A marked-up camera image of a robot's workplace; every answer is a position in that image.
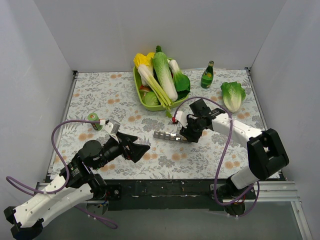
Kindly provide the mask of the grey weekly pill organizer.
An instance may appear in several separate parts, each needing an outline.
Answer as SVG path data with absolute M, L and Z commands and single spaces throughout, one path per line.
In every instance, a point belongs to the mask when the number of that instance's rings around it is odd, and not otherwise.
M 155 130 L 153 133 L 153 137 L 155 139 L 172 141 L 172 142 L 180 142 L 187 143 L 187 139 L 180 134 L 180 130 L 182 129 L 181 125 L 178 125 L 176 131 L 174 132 L 165 132 L 160 130 Z

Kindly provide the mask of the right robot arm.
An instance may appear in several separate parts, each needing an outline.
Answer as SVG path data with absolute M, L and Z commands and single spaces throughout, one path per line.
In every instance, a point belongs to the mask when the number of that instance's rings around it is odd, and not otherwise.
M 180 135 L 189 143 L 197 143 L 204 130 L 211 130 L 227 136 L 223 154 L 227 152 L 230 141 L 235 141 L 247 150 L 248 165 L 229 176 L 226 183 L 217 186 L 218 177 L 213 184 L 213 198 L 221 205 L 223 197 L 238 200 L 253 188 L 255 183 L 265 181 L 289 164 L 289 157 L 279 134 L 272 128 L 261 130 L 232 118 L 232 114 L 218 105 L 210 109 L 206 97 L 195 97 L 190 104 L 191 114 L 176 109 L 173 124 L 181 124 Z

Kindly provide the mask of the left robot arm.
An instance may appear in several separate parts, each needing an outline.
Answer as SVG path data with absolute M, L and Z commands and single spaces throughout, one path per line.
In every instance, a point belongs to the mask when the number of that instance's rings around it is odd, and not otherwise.
M 93 170 L 104 167 L 115 158 L 138 162 L 150 149 L 137 144 L 137 136 L 118 132 L 105 144 L 87 141 L 71 162 L 43 190 L 19 206 L 4 210 L 12 224 L 11 234 L 16 240 L 33 240 L 54 218 L 86 200 L 107 200 L 114 196 L 105 180 Z

